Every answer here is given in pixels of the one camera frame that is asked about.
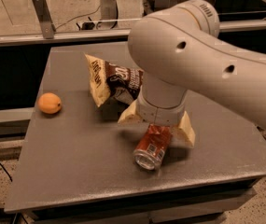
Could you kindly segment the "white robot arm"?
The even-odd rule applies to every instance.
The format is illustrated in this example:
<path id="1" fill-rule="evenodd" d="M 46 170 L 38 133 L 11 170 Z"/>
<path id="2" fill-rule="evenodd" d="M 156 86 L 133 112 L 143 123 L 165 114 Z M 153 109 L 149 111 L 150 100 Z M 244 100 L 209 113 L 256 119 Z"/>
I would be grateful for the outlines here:
<path id="1" fill-rule="evenodd" d="M 204 0 L 151 13 L 128 36 L 143 71 L 140 93 L 122 115 L 176 126 L 195 91 L 266 130 L 266 54 L 219 40 L 218 14 Z"/>

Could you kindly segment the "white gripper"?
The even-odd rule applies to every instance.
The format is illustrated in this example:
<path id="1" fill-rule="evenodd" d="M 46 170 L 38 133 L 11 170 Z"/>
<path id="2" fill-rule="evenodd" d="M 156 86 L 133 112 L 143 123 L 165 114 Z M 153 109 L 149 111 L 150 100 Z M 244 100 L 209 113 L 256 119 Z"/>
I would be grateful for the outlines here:
<path id="1" fill-rule="evenodd" d="M 185 111 L 185 101 L 174 107 L 161 108 L 151 105 L 140 93 L 137 100 L 121 113 L 118 124 L 140 123 L 143 120 L 158 126 L 173 126 L 171 147 L 194 148 L 196 134 Z"/>

